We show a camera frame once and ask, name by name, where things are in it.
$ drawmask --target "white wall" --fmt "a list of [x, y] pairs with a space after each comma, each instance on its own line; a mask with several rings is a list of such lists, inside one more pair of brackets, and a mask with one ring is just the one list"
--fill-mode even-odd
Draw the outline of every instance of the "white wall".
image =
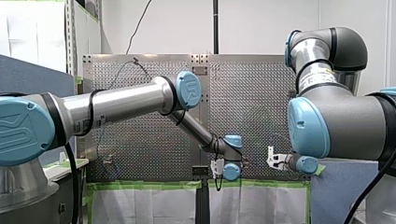
[[318, 0], [219, 2], [219, 53], [284, 54], [291, 31], [319, 28]]
[[[124, 54], [148, 0], [103, 0], [103, 53]], [[205, 53], [213, 49], [212, 0], [153, 0], [130, 53]]]
[[388, 86], [388, 3], [391, 0], [320, 0], [320, 28], [345, 26], [358, 32], [367, 45], [369, 61], [361, 73], [358, 94]]
[[[123, 54], [148, 0], [103, 0], [102, 52]], [[213, 0], [152, 1], [130, 53], [213, 52]], [[294, 29], [318, 29], [318, 0], [219, 1], [219, 53], [283, 54]]]

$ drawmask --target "metal stand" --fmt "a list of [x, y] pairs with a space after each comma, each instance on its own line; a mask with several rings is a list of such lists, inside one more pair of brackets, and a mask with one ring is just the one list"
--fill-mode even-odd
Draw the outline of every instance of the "metal stand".
[[207, 183], [209, 166], [192, 166], [193, 180], [201, 180], [201, 188], [195, 195], [195, 224], [210, 224], [209, 184]]

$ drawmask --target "black pole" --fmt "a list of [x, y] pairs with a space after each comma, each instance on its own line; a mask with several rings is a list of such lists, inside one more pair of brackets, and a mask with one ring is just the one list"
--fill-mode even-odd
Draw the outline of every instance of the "black pole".
[[219, 54], [219, 0], [213, 0], [214, 54]]

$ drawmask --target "diamond plate panel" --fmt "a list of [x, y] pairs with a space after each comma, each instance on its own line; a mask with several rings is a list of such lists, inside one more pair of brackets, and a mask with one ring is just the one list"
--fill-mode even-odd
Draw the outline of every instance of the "diamond plate panel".
[[283, 56], [213, 57], [210, 60], [209, 130], [218, 136], [242, 135], [243, 153], [250, 165], [244, 178], [285, 179], [290, 172], [269, 168], [267, 147], [287, 153], [288, 93], [295, 75]]
[[[92, 90], [112, 89], [147, 83], [150, 77], [174, 76], [190, 70], [190, 56], [143, 57], [139, 63], [127, 63], [133, 56], [88, 56], [87, 76]], [[89, 181], [112, 179], [175, 181], [191, 180], [190, 139], [167, 117], [159, 113], [92, 131], [97, 160], [88, 166]]]

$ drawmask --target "wire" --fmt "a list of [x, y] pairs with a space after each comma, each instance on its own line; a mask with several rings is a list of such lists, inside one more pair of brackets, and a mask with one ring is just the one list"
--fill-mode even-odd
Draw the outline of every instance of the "wire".
[[78, 171], [76, 166], [76, 160], [74, 158], [73, 150], [70, 147], [70, 144], [67, 143], [64, 145], [66, 149], [67, 157], [70, 162], [70, 169], [72, 172], [72, 182], [73, 182], [73, 215], [72, 215], [72, 223], [77, 224], [78, 221], [78, 210], [79, 210], [79, 198], [78, 198]]
[[[117, 73], [116, 73], [116, 75], [115, 75], [113, 81], [111, 81], [109, 87], [107, 88], [108, 91], [111, 90], [111, 89], [114, 87], [115, 83], [117, 82], [117, 80], [118, 80], [119, 77], [120, 77], [120, 73], [121, 73], [122, 69], [123, 69], [127, 64], [129, 64], [129, 63], [133, 63], [133, 64], [139, 66], [139, 67], [143, 70], [143, 72], [144, 72], [147, 76], [149, 76], [149, 72], [147, 71], [147, 69], [146, 69], [141, 63], [139, 63], [139, 61], [136, 59], [136, 57], [134, 57], [134, 59], [133, 59], [132, 61], [125, 62], [125, 63], [120, 67], [120, 69], [119, 69], [119, 71], [117, 71]], [[89, 109], [90, 109], [90, 125], [89, 125], [89, 127], [90, 127], [90, 128], [87, 129], [86, 133], [88, 133], [88, 132], [91, 130], [91, 128], [92, 128], [92, 124], [93, 124], [93, 115], [94, 115], [94, 113], [93, 113], [93, 102], [92, 102], [92, 101], [93, 101], [94, 95], [95, 95], [97, 92], [99, 92], [99, 91], [104, 91], [104, 90], [96, 90], [96, 91], [93, 91], [93, 92], [91, 93], [91, 95], [90, 95], [90, 104], [89, 104]], [[100, 144], [101, 144], [101, 142], [102, 142], [102, 138], [103, 138], [103, 135], [105, 134], [105, 130], [106, 130], [106, 126], [102, 128], [102, 131], [101, 131], [101, 133], [100, 133], [100, 135], [99, 135], [98, 143], [96, 144], [95, 151], [96, 151], [96, 155], [97, 155], [98, 159], [101, 160], [102, 168], [103, 168], [103, 170], [104, 170], [103, 174], [106, 172], [106, 173], [108, 173], [108, 174], [110, 175], [110, 178], [111, 178], [111, 173], [107, 170], [107, 168], [106, 168], [105, 165], [103, 164], [104, 159], [103, 159], [103, 157], [99, 154], [99, 146], [100, 146]], [[119, 169], [119, 167], [117, 166], [116, 163], [112, 163], [112, 164], [114, 164], [114, 166], [115, 166], [115, 168], [116, 168], [116, 169], [115, 169], [115, 170], [116, 170], [116, 175], [117, 175], [116, 178], [117, 178], [117, 179], [120, 179], [120, 169]]]
[[131, 45], [132, 45], [132, 40], [134, 39], [134, 36], [136, 35], [137, 30], [139, 29], [140, 22], [142, 22], [143, 18], [144, 18], [145, 15], [146, 15], [146, 11], [148, 10], [149, 4], [151, 3], [151, 1], [152, 1], [152, 0], [148, 0], [148, 3], [146, 4], [145, 10], [143, 11], [142, 16], [140, 17], [140, 20], [139, 20], [139, 22], [137, 23], [136, 28], [134, 29], [134, 33], [131, 35], [131, 38], [129, 39], [129, 46], [128, 46], [128, 49], [126, 50], [125, 54], [128, 54], [128, 53], [129, 53], [129, 49], [131, 48]]
[[[388, 102], [390, 102], [393, 105], [393, 108], [396, 110], [396, 101], [392, 97], [390, 97], [390, 96], [388, 96], [388, 95], [386, 95], [384, 93], [379, 93], [379, 92], [373, 93], [373, 94], [370, 94], [370, 95], [372, 95], [372, 96], [380, 96], [380, 97], [386, 99]], [[382, 167], [382, 169], [378, 172], [378, 174], [375, 176], [373, 181], [367, 186], [367, 188], [361, 193], [361, 195], [358, 197], [356, 202], [353, 204], [352, 208], [349, 210], [348, 215], [346, 216], [346, 220], [344, 221], [344, 224], [348, 224], [350, 222], [350, 220], [352, 220], [353, 215], [358, 210], [358, 207], [361, 204], [361, 202], [370, 193], [370, 191], [375, 187], [375, 185], [381, 180], [381, 178], [387, 172], [388, 168], [395, 161], [396, 161], [396, 148], [393, 151], [392, 155], [389, 157], [387, 163], [385, 163], [384, 167]]]
[[25, 93], [21, 92], [1, 92], [0, 96], [12, 96], [12, 97], [20, 97], [20, 96], [25, 96]]
[[[215, 161], [217, 161], [218, 158], [219, 158], [219, 153], [220, 153], [219, 138], [215, 134], [213, 134], [213, 137], [216, 139], [215, 143], [214, 143], [214, 146], [213, 146], [213, 150], [215, 151]], [[221, 190], [222, 180], [223, 180], [223, 175], [220, 175], [220, 184], [218, 185], [218, 179], [215, 178], [215, 187], [216, 187], [217, 191]]]

